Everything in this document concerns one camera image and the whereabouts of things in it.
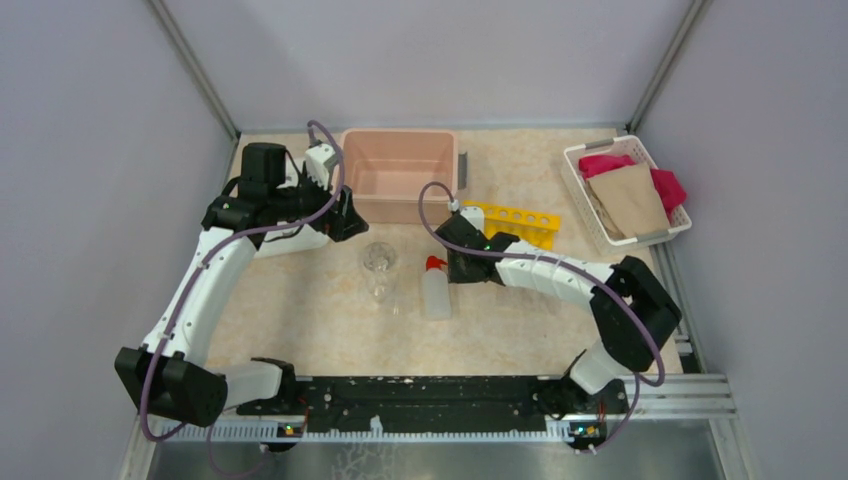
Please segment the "white bin lid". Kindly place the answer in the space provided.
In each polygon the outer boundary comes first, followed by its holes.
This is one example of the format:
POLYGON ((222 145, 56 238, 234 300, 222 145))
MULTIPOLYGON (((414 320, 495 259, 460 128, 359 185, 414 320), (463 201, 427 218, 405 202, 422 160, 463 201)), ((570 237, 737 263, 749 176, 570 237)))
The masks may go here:
POLYGON ((265 235, 255 257, 268 258, 322 248, 329 238, 309 225, 269 232, 265 235))

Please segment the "pink plastic bin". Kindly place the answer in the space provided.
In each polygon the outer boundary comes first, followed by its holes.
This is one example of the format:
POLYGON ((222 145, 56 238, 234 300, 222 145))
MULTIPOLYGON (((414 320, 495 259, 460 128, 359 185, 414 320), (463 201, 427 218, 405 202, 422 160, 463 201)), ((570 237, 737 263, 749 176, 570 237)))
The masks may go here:
POLYGON ((457 133, 440 129, 351 128, 342 133, 345 184, 370 224, 418 224, 418 197, 437 181, 461 197, 467 161, 457 133))

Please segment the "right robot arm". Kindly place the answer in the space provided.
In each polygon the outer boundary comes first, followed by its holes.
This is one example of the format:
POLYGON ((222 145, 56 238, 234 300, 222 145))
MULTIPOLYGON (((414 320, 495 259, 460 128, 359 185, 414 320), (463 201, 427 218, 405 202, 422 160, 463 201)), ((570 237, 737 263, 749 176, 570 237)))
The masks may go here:
POLYGON ((432 236, 448 252, 455 284, 491 282, 532 290, 585 309, 598 340, 567 369, 563 398, 576 412, 590 411, 603 388, 628 373, 666 373, 661 349, 682 319, 678 305, 647 264, 626 255, 616 263, 589 262, 540 249, 508 233, 487 237, 482 223, 452 214, 432 236))

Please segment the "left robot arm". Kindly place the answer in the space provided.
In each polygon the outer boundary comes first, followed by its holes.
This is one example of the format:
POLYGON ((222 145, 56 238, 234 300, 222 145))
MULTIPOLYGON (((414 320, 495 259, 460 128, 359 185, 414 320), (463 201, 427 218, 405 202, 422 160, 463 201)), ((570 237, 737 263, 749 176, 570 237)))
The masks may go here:
POLYGON ((275 143, 242 150, 241 173, 209 204, 192 260, 140 346, 123 347, 115 370, 141 418, 207 427, 226 410, 262 401, 277 414, 300 399, 293 366, 255 357, 210 371, 212 336, 232 291, 259 253, 306 249, 305 238, 342 242, 368 230, 343 183, 341 150, 314 141, 301 159, 275 143))

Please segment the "white wash bottle red cap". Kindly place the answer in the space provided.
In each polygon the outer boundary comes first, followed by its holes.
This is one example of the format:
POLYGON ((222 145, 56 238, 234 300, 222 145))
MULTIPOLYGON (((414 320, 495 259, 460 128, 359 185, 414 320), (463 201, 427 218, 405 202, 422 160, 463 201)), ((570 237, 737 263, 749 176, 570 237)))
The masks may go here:
POLYGON ((447 320, 452 317, 452 304, 447 275, 447 262, 436 256, 428 256, 421 277, 421 295, 424 314, 431 320, 447 320))

